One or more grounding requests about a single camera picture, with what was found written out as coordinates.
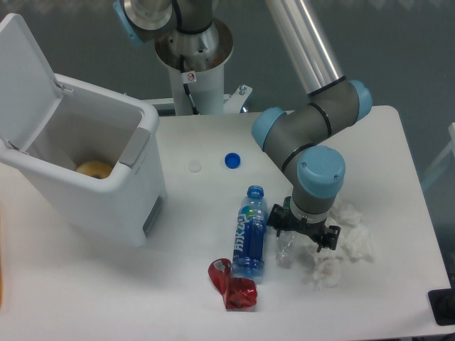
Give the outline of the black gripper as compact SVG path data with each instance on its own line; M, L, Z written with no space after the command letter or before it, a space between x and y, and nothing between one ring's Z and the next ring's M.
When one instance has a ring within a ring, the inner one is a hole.
M335 250L341 228L337 225L326 226L328 211L318 215L295 215L286 205L274 204L267 219L267 225L279 237L283 231L293 231L308 236L317 242L317 252L322 249Z

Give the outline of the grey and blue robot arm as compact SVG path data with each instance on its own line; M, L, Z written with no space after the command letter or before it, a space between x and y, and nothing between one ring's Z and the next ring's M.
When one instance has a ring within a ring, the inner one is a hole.
M222 70L233 50L232 34L214 17L211 1L116 1L113 7L131 42L154 42L177 115L226 112L224 82L204 79ZM289 209L275 205L269 224L335 249L340 228L326 219L346 165L323 143L367 116L372 97L362 82L346 79L309 1L268 1L267 8L309 99L292 112L267 109L252 125L257 145L293 187Z

